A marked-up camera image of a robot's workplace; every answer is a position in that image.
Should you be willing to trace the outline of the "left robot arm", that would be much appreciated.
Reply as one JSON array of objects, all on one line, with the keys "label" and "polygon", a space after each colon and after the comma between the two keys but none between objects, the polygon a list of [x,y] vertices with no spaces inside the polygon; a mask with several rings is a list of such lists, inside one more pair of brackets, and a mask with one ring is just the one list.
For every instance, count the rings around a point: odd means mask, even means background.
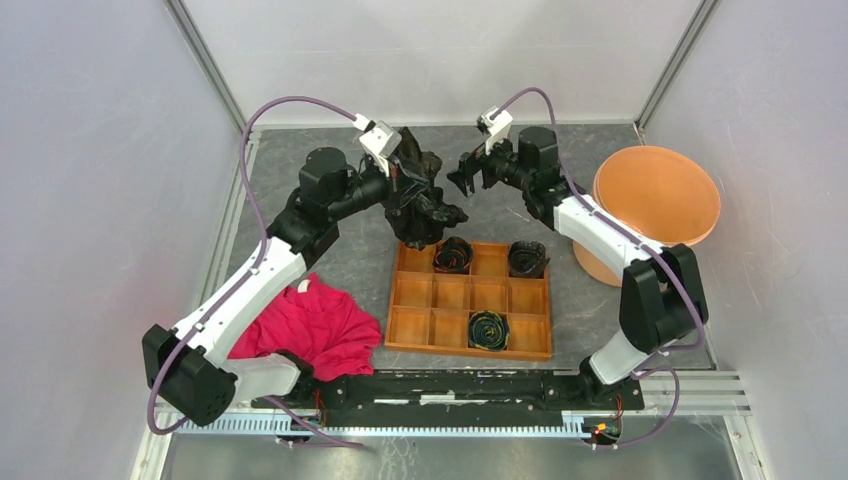
[{"label": "left robot arm", "polygon": [[298,187],[248,260],[175,326],[155,324],[144,334],[149,427],[165,431],[155,420],[159,399],[198,426],[212,423],[234,403],[267,396],[290,407],[306,405],[314,381],[290,356],[233,359],[231,350],[268,304],[338,239],[339,220],[373,205],[392,213],[431,184],[425,155],[412,147],[397,147],[385,157],[366,154],[359,167],[349,165],[338,149],[312,151]]}]

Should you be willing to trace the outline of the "black trash bag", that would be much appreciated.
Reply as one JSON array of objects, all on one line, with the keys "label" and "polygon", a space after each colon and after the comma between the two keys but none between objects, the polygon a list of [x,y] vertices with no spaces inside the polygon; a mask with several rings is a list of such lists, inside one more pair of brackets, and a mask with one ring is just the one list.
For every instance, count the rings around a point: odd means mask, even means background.
[{"label": "black trash bag", "polygon": [[441,241],[446,229],[469,217],[459,206],[446,203],[444,190],[435,184],[442,159],[422,150],[408,127],[401,127],[398,133],[400,143],[393,152],[398,186],[384,203],[385,218],[406,247],[423,250]]}]

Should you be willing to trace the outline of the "orange trash bin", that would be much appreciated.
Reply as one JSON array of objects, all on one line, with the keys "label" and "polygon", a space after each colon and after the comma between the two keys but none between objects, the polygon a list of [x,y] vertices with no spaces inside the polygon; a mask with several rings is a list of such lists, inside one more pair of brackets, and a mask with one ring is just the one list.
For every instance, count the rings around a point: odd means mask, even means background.
[{"label": "orange trash bin", "polygon": [[715,228],[721,199],[693,160],[658,146],[624,148],[597,170],[596,203],[630,228],[668,246],[694,246]]}]

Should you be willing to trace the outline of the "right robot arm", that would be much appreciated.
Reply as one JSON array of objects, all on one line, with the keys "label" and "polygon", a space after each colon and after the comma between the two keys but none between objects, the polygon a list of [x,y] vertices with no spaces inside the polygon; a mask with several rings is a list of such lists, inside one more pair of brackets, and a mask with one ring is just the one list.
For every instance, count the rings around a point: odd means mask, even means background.
[{"label": "right robot arm", "polygon": [[519,190],[528,213],[549,229],[584,247],[621,283],[619,329],[580,365],[577,392],[591,408],[602,408],[627,378],[646,374],[658,356],[704,343],[708,319],[696,256],[684,244],[666,246],[637,233],[600,207],[564,171],[556,133],[527,127],[518,141],[490,136],[463,154],[448,179],[464,195],[498,183]]}]

